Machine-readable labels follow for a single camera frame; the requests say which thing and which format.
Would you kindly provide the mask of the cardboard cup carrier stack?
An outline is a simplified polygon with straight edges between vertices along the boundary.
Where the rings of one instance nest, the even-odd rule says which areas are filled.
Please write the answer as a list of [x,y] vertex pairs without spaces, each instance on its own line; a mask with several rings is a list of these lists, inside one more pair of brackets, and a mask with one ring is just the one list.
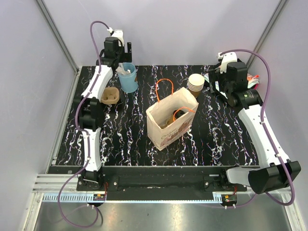
[[101,97],[101,103],[106,105],[117,104],[120,99],[119,89],[116,87],[106,87]]

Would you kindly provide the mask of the black plastic cup lid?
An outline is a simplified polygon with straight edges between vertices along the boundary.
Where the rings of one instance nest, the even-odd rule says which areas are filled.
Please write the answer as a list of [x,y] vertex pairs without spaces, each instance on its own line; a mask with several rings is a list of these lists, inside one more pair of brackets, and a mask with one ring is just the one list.
[[181,116],[185,115],[186,112],[183,110],[176,110],[173,112],[173,120],[177,120],[178,118],[180,118]]

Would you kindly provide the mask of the brown paper takeout bag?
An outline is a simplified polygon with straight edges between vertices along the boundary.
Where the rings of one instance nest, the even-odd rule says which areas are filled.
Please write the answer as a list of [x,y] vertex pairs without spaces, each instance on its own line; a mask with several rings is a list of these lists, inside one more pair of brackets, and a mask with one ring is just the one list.
[[183,136],[191,127],[199,103],[188,89],[182,87],[161,99],[156,82],[157,102],[146,110],[147,136],[158,150],[163,150]]

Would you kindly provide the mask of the single brown paper cup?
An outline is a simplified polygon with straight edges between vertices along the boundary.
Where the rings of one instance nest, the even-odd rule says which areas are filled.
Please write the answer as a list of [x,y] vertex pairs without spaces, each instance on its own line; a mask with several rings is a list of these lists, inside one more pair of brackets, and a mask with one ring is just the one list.
[[176,120],[175,116],[171,116],[171,117],[166,121],[166,126],[171,125],[175,120]]

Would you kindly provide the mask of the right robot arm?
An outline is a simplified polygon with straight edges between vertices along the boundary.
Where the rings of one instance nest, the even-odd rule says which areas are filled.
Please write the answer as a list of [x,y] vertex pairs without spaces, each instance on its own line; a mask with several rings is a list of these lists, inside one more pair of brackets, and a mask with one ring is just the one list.
[[259,169],[232,167],[218,179],[219,187],[229,191],[235,184],[251,187],[257,194],[286,188],[301,171],[298,161],[291,161],[283,151],[263,112],[263,101],[255,89],[248,87],[247,67],[243,62],[230,62],[208,70],[211,92],[224,96],[246,127],[255,147]]

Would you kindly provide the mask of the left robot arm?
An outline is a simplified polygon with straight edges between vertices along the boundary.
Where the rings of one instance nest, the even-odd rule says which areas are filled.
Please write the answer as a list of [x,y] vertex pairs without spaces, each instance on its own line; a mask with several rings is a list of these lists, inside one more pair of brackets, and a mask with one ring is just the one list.
[[82,132],[85,156],[79,179],[87,182],[87,185],[95,191],[100,190],[104,184],[99,144],[103,126],[101,98],[118,65],[131,61],[132,54],[131,51],[125,52],[123,36],[113,34],[107,37],[104,41],[104,49],[99,54],[93,77],[81,94],[81,98],[77,100],[75,122],[77,129]]

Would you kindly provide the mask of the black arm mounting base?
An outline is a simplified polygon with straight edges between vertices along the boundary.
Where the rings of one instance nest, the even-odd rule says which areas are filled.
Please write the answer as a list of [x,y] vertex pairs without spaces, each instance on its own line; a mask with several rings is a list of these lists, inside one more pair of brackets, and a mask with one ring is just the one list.
[[100,191],[107,189],[116,192],[126,188],[154,189],[177,188],[205,192],[245,192],[240,184],[227,182],[226,170],[230,167],[214,166],[141,166],[141,167],[102,167],[103,185],[81,181],[78,178],[78,191]]

